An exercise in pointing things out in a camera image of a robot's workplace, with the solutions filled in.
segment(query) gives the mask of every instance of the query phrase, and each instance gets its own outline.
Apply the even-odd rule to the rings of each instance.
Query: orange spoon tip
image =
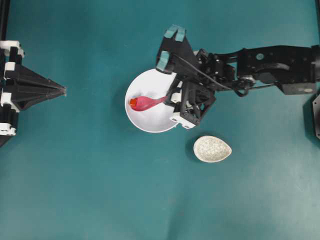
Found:
[[[130,99],[130,106],[131,107],[136,107],[137,106],[137,102],[138,102],[138,98],[132,98]]]

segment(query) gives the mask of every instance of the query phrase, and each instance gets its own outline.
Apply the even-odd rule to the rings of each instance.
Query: teal surface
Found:
[[[68,93],[0,149],[1,240],[320,239],[312,96],[219,93],[199,127],[161,134],[128,120],[127,87],[172,24],[216,53],[319,43],[314,0],[13,0],[7,38]],[[203,135],[232,155],[198,161]]]

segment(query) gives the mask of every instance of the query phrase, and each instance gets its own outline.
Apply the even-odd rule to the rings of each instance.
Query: teardrop-shaped dish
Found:
[[[199,160],[206,163],[217,163],[226,159],[232,149],[215,136],[202,136],[195,141],[193,151]]]

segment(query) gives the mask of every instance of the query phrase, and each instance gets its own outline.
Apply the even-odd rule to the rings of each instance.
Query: pink spoon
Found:
[[[130,100],[130,106],[133,110],[141,112],[154,107],[166,100],[167,96],[161,97],[159,99],[152,99],[147,96],[138,96]]]

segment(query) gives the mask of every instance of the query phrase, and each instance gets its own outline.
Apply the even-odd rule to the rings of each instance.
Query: white bowl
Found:
[[[215,136],[202,136],[195,141],[193,151],[199,160],[206,163],[217,163],[226,159],[232,149]]]
[[[146,111],[134,111],[129,104],[130,99],[139,96],[152,99],[164,97],[175,77],[175,73],[169,75],[151,69],[141,73],[130,84],[126,91],[124,107],[128,118],[138,129],[148,133],[162,133],[178,124],[169,119],[174,111],[171,106],[160,103]]]

